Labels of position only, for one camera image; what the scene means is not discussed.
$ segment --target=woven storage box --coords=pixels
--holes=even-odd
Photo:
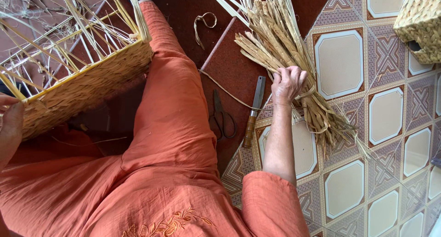
[[[441,63],[441,0],[405,0],[393,29],[420,63]]]
[[[30,44],[29,47],[34,48],[32,53],[26,51],[26,48],[20,48],[19,52],[21,53],[16,55],[16,58],[19,59],[18,64],[17,60],[14,61],[11,58],[10,63],[3,63],[4,65],[0,66],[1,80],[15,97],[21,99],[25,104],[23,140],[36,137],[65,122],[87,107],[100,102],[105,96],[121,88],[124,83],[147,71],[147,65],[151,61],[153,52],[149,45],[151,37],[138,1],[131,0],[134,5],[136,23],[130,18],[119,0],[113,1],[117,9],[98,18],[90,9],[86,8],[87,6],[82,0],[64,0],[77,31],[60,40],[47,37],[46,45],[39,45],[36,44],[36,41],[27,39],[18,29],[0,18],[0,23],[4,26],[3,31],[11,40],[14,41],[18,39],[16,36],[19,36]],[[84,12],[92,14],[93,20],[85,18],[86,13]],[[115,28],[111,23],[104,23],[107,18],[110,21],[111,16],[119,17],[116,20],[124,22],[131,32]],[[19,23],[22,22],[13,16],[9,18]],[[48,33],[41,33],[41,35],[49,36]],[[81,61],[69,53],[66,48],[63,48],[61,44],[66,40],[74,39],[73,37],[78,40],[78,43],[84,45],[89,59],[86,56]],[[39,64],[47,74],[42,70],[41,72],[51,80],[46,83],[46,88],[44,88],[45,82],[43,85],[36,85],[30,77],[26,77],[23,72],[20,72],[23,68],[19,64],[31,62],[36,65],[39,62],[36,60],[39,55],[47,55],[50,60],[58,60],[58,64],[66,67],[66,72],[69,75],[55,79],[55,74],[47,71],[50,70],[48,69],[49,64],[47,67]],[[30,96],[25,97],[15,85],[25,86],[30,91]]]

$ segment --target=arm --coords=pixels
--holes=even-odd
[[[243,178],[242,219],[256,236],[308,237],[309,230],[297,196],[291,102],[299,94],[306,71],[296,66],[274,74],[273,123],[263,171]]]
[[[297,186],[295,178],[294,146],[291,130],[291,103],[300,93],[307,76],[297,66],[279,68],[281,76],[274,74],[273,123],[269,132],[263,171],[278,175]]]
[[[22,141],[23,104],[17,98],[0,93],[0,172],[14,156]],[[0,212],[0,236],[8,237],[9,230]]]

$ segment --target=woven basket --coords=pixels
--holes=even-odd
[[[116,3],[118,9],[101,18],[101,20],[106,17],[110,17],[110,15],[118,14],[119,17],[123,19],[124,22],[130,27],[132,33],[130,33],[130,36],[128,36],[125,40],[124,37],[117,36],[115,34],[115,36],[113,36],[115,40],[118,41],[118,38],[120,38],[120,40],[122,40],[121,43],[127,44],[120,47],[117,47],[116,45],[108,47],[106,46],[106,48],[109,50],[111,48],[115,50],[103,56],[100,61],[91,63],[89,60],[89,63],[87,63],[86,60],[83,60],[83,64],[85,65],[81,69],[76,69],[76,66],[71,61],[72,54],[63,56],[64,59],[61,60],[61,64],[69,64],[72,67],[72,74],[59,79],[59,81],[52,83],[44,90],[41,89],[41,86],[34,84],[36,88],[39,88],[39,90],[36,91],[41,92],[33,94],[28,98],[26,98],[20,92],[20,90],[14,86],[14,84],[19,81],[29,87],[32,87],[33,83],[26,79],[23,75],[20,75],[17,71],[18,69],[14,69],[13,66],[11,66],[9,69],[5,68],[4,66],[0,66],[0,78],[3,83],[9,88],[16,98],[21,99],[25,103],[23,140],[36,137],[37,135],[50,130],[52,127],[65,122],[70,117],[80,113],[87,107],[100,102],[105,96],[111,94],[115,89],[121,88],[124,83],[141,76],[147,71],[147,65],[151,61],[153,52],[149,45],[151,37],[138,2],[137,0],[131,0],[132,4],[135,5],[134,10],[136,23],[134,23],[119,0],[113,1]],[[17,29],[8,25],[1,19],[0,21],[5,27],[8,27],[8,31],[12,30],[20,36]],[[90,34],[90,28],[92,28],[94,25],[96,28],[106,28],[102,21],[102,24],[97,20],[94,22],[89,21],[84,23],[85,20],[83,18],[82,20],[77,20],[76,22],[77,24],[82,24],[81,29],[73,33],[71,36],[57,41],[57,43],[62,43],[66,39],[75,35],[79,36],[82,34],[85,36]],[[105,37],[108,40],[107,43],[110,42],[111,38],[111,34],[109,33],[111,28],[110,26],[108,27],[107,32],[101,32],[106,33],[103,34],[103,36],[106,35]],[[95,39],[98,39],[98,33],[95,32],[94,34],[95,35],[92,36]],[[45,53],[42,50],[48,50],[50,48],[35,47],[37,49],[41,48],[40,53]],[[36,55],[27,55],[24,61],[26,62],[27,59],[29,62],[31,62],[31,59],[33,59],[32,56]]]
[[[393,29],[420,63],[441,63],[441,0],[405,0]]]

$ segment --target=person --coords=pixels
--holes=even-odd
[[[23,104],[0,95],[0,236],[309,236],[296,192],[290,106],[306,72],[291,66],[274,74],[263,171],[244,177],[240,210],[219,177],[198,70],[153,1],[139,4],[154,56],[123,155],[97,157],[49,140],[20,144]]]

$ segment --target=embroidery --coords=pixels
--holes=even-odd
[[[186,222],[191,220],[201,220],[203,223],[209,226],[215,226],[208,218],[201,217],[193,214],[195,210],[191,208],[191,206],[185,211],[177,211],[170,216],[167,220],[167,223],[164,221],[168,218],[168,216],[162,219],[159,223],[153,223],[150,228],[147,228],[146,225],[142,224],[141,229],[139,230],[139,237],[151,237],[154,234],[162,233],[162,236],[170,236],[174,234],[179,229],[185,229],[184,226],[187,225]],[[136,235],[136,225],[132,225],[129,230],[124,231],[122,237],[138,237]]]

